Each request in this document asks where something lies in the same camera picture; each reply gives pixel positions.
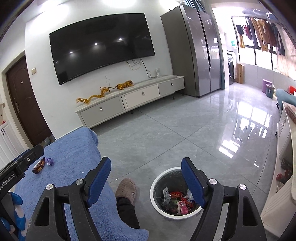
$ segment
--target refrigerator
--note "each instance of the refrigerator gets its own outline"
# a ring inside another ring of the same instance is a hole
[[[184,94],[200,97],[221,88],[217,32],[210,15],[182,4],[161,16],[174,75]]]

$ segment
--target brown door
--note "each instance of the brown door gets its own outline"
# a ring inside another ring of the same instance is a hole
[[[34,96],[25,57],[6,72],[6,78],[19,121],[31,143],[38,145],[52,133]]]

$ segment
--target black pants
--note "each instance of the black pants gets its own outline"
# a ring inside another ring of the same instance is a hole
[[[117,200],[117,210],[119,217],[124,221],[128,226],[134,229],[139,229],[140,225],[135,214],[135,206],[124,197],[120,197]]]

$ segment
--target white rim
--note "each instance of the white rim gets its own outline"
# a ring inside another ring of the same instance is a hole
[[[175,171],[175,170],[181,170],[181,167],[173,167],[173,168],[170,168],[164,172],[162,172],[161,174],[158,175],[157,178],[155,178],[154,182],[152,183],[151,185],[151,188],[150,188],[150,201],[152,203],[152,206],[155,208],[155,210],[161,214],[162,216],[166,217],[166,218],[169,218],[169,219],[186,219],[186,218],[190,218],[196,214],[198,214],[201,210],[202,210],[202,207],[199,207],[198,209],[196,209],[195,211],[193,211],[192,213],[188,213],[188,214],[185,214],[185,215],[182,215],[182,216],[175,216],[175,215],[171,215],[171,214],[168,214],[166,212],[164,212],[163,210],[161,210],[155,203],[154,201],[154,198],[153,198],[153,189],[155,187],[155,184],[158,182],[159,179],[161,179],[164,175],[166,175],[167,173],[169,172],[172,172],[172,171]]]

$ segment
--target purple bucket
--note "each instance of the purple bucket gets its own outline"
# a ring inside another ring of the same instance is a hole
[[[266,85],[272,85],[272,83],[268,80],[263,80],[263,85],[262,85],[262,92],[266,94]]]

